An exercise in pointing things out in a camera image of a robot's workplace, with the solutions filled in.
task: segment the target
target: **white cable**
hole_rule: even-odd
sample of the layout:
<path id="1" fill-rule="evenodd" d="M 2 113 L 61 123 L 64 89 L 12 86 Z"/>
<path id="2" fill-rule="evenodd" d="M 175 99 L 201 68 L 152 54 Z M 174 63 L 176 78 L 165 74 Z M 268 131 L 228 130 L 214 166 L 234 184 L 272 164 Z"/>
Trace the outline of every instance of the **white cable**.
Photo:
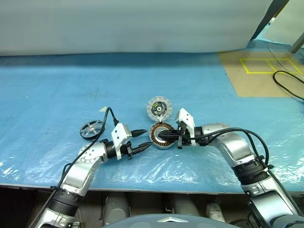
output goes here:
<path id="1" fill-rule="evenodd" d="M 271 41 L 269 44 L 268 44 L 268 49 L 269 51 L 272 52 L 272 54 L 275 56 L 275 58 L 277 59 L 277 61 L 279 62 L 279 64 L 284 67 L 286 70 L 288 70 L 289 72 L 293 72 L 293 70 L 289 69 L 288 67 L 284 66 L 283 63 L 279 60 L 279 58 L 276 56 L 275 52 L 271 49 L 270 45 L 273 43 L 273 41 Z M 300 77 L 302 77 L 304 79 L 304 76 L 299 73 L 299 72 L 296 72 L 296 74 L 298 74 Z"/>
<path id="2" fill-rule="evenodd" d="M 80 208 L 78 208 L 78 212 L 79 212 L 79 217 L 80 217 L 81 228 L 83 228 L 83 225 L 82 225 L 82 216 L 81 216 Z"/>

